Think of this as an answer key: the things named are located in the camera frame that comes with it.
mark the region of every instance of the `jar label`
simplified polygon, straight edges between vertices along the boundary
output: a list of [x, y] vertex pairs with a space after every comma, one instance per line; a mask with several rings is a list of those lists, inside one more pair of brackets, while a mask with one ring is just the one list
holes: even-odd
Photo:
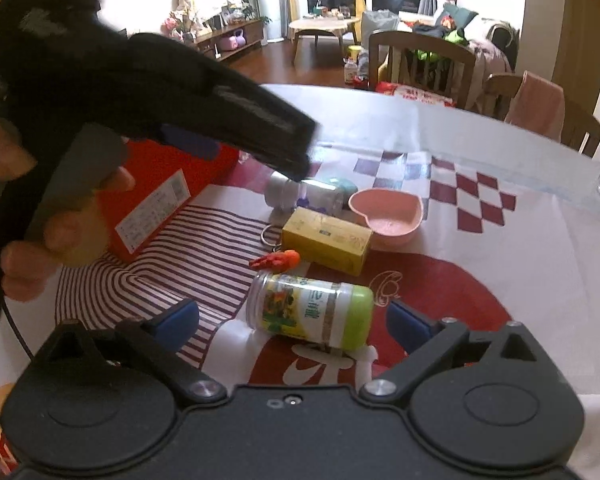
[[266, 286], [262, 327], [314, 343], [329, 343], [338, 284], [302, 276], [274, 276]]

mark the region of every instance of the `green lid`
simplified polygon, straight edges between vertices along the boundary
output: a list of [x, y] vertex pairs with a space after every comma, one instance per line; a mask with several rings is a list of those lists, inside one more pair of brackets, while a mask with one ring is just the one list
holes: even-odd
[[366, 343], [373, 313], [374, 292], [366, 286], [354, 285], [340, 348], [355, 350]]

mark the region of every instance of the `green cushion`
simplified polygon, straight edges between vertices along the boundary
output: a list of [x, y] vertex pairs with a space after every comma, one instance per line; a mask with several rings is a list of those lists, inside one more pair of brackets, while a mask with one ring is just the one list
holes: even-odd
[[471, 23], [471, 20], [478, 15], [478, 13], [474, 10], [465, 9], [464, 7], [458, 7], [450, 3], [446, 3], [444, 9], [445, 10], [442, 12], [442, 14], [440, 14], [438, 19], [436, 20], [436, 25], [440, 25], [442, 19], [445, 16], [451, 16], [454, 22], [456, 22], [456, 28], [460, 30], [464, 29], [467, 25], [469, 25], [469, 23]]

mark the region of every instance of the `human hand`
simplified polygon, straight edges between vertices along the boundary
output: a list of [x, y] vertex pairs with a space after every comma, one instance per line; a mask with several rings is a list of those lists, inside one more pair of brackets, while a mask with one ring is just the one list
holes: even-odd
[[[14, 180], [31, 171], [35, 159], [13, 142], [0, 127], [0, 181]], [[100, 186], [101, 189], [126, 191], [135, 181], [123, 168], [118, 168]], [[31, 301], [45, 288], [61, 259], [95, 258], [107, 246], [106, 228], [96, 198], [86, 200], [80, 211], [66, 211], [51, 217], [40, 242], [14, 241], [0, 256], [4, 276], [2, 289], [12, 300]]]

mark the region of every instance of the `striped pattern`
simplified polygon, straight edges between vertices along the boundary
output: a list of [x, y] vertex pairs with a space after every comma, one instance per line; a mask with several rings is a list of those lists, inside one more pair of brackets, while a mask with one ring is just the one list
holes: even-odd
[[56, 322], [80, 319], [110, 328], [129, 317], [150, 318], [183, 298], [200, 308], [200, 326], [181, 357], [201, 367], [218, 328], [233, 319], [255, 272], [247, 262], [268, 251], [266, 224], [214, 208], [185, 206], [138, 258], [125, 266], [112, 254], [87, 267], [62, 270]]

